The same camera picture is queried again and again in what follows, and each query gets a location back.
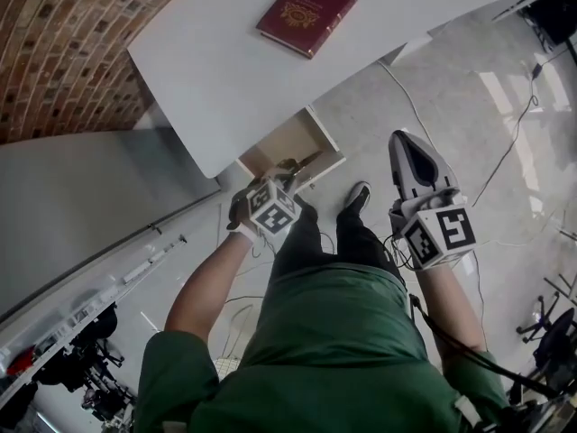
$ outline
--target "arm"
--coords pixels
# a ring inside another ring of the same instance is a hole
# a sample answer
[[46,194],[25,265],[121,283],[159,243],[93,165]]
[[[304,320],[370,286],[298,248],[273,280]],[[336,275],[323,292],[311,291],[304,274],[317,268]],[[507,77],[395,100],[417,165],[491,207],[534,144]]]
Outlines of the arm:
[[[453,270],[444,264],[417,272],[417,278],[431,319],[471,350],[487,351],[481,323]],[[435,341],[443,366],[446,367],[454,355],[454,350],[436,337]]]
[[188,278],[170,309],[164,330],[189,332],[206,343],[251,247],[247,237],[231,233]]

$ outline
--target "green shirt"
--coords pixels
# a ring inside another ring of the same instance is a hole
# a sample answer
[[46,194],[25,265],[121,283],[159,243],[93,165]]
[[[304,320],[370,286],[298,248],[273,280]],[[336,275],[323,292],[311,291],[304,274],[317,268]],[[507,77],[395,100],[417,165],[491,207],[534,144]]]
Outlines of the green shirt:
[[291,274],[269,286],[239,369],[220,383],[199,338],[160,332],[144,354],[135,431],[470,431],[454,407],[462,395],[496,419],[507,406],[499,377],[464,358],[439,373],[406,308],[383,270]]

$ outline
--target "leg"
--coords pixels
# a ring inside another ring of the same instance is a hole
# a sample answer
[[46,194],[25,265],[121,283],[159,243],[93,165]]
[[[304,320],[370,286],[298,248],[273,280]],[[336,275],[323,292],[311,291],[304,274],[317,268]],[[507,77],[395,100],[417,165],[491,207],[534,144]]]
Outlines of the leg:
[[318,214],[314,207],[303,204],[302,212],[277,253],[272,265],[270,279],[302,270],[311,266],[323,266],[336,261],[334,255],[324,253],[321,246],[321,233],[316,221]]
[[405,284],[389,251],[361,221],[360,213],[367,205],[370,194],[371,187],[367,183],[357,183],[351,191],[345,209],[336,218],[339,259],[347,263],[381,268]]

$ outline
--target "white table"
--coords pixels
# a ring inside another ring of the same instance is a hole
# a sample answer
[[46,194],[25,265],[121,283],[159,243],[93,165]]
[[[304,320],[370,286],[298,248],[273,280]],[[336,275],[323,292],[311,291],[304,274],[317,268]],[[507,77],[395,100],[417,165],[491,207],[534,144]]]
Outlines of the white table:
[[312,60],[254,26],[274,0],[172,0],[129,47],[200,170],[216,176],[381,56],[495,0],[359,0]]

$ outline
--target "black pants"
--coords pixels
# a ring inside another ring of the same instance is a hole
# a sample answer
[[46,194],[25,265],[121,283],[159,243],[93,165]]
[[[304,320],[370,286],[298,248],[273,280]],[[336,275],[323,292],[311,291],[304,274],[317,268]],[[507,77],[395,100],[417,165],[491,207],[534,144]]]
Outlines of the black pants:
[[405,285],[390,253],[383,248],[379,238],[364,226],[354,211],[345,209],[336,218],[338,254],[335,255],[323,252],[317,220],[316,210],[312,206],[304,205],[300,218],[290,229],[272,265],[272,281],[303,268],[344,262],[381,268]]

